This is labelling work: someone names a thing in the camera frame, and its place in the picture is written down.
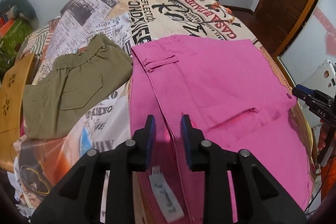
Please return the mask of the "orange sleeve forearm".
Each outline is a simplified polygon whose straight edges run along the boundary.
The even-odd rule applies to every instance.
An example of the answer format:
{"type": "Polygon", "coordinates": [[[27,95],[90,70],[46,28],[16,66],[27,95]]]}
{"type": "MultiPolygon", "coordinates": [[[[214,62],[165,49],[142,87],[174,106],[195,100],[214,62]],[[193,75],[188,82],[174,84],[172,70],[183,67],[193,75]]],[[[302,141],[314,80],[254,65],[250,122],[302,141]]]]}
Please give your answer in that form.
{"type": "Polygon", "coordinates": [[[321,168],[321,200],[323,201],[333,185],[335,184],[336,178],[336,165],[335,165],[335,156],[331,157],[327,165],[321,168]]]}

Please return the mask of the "person's right hand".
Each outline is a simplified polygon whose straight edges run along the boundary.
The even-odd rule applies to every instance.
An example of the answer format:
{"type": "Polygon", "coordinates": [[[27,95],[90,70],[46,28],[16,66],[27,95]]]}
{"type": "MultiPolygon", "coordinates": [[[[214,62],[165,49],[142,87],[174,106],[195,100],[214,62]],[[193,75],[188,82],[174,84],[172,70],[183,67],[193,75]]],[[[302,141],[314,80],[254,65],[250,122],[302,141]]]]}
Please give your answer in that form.
{"type": "Polygon", "coordinates": [[[319,131],[319,138],[318,138],[318,144],[317,144],[317,147],[318,147],[318,150],[321,151],[325,145],[326,145],[326,138],[327,138],[327,134],[329,132],[329,128],[330,126],[326,123],[322,123],[322,126],[320,128],[320,131],[319,131]]]}

